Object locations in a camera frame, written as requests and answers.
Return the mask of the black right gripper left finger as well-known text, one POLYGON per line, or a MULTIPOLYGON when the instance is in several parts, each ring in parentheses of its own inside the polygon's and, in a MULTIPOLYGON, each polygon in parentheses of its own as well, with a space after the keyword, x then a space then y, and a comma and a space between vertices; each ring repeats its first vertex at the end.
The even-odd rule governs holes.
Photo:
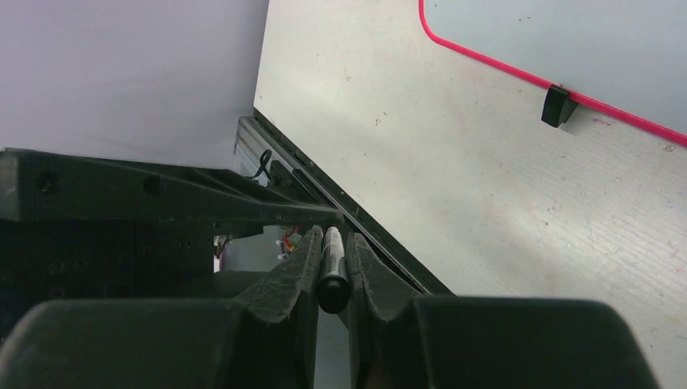
POLYGON ((311 388, 323 232, 235 297, 55 300, 1 349, 4 388, 311 388))

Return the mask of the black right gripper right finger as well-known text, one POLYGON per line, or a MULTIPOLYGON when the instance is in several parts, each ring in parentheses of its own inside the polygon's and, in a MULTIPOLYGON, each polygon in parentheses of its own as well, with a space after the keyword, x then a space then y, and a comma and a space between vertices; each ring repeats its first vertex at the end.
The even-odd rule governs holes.
POLYGON ((597 301, 424 295, 365 238, 346 263, 355 388, 656 388, 624 319, 597 301))

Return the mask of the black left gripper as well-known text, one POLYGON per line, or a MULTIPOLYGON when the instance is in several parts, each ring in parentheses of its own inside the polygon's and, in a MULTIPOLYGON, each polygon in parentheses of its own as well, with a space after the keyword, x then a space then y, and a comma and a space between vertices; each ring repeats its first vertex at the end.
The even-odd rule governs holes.
POLYGON ((235 296, 214 272, 214 223, 344 218, 231 170, 14 148, 1 151, 1 217, 2 340, 44 301, 235 296))

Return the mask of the black whiteboard marker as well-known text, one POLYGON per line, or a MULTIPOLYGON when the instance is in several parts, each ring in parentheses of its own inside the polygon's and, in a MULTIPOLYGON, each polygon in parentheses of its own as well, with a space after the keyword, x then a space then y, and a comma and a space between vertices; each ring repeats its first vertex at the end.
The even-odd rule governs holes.
POLYGON ((320 308, 328 314, 339 314, 348 306, 351 286, 341 232, 330 227, 324 234, 322 260, 315 289, 320 308))

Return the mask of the pink-framed whiteboard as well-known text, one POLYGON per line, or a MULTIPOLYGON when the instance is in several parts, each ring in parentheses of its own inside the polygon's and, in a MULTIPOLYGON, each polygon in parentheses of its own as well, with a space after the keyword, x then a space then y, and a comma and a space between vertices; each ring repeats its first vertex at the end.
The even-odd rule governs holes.
POLYGON ((438 45, 686 143, 683 1, 421 1, 438 45))

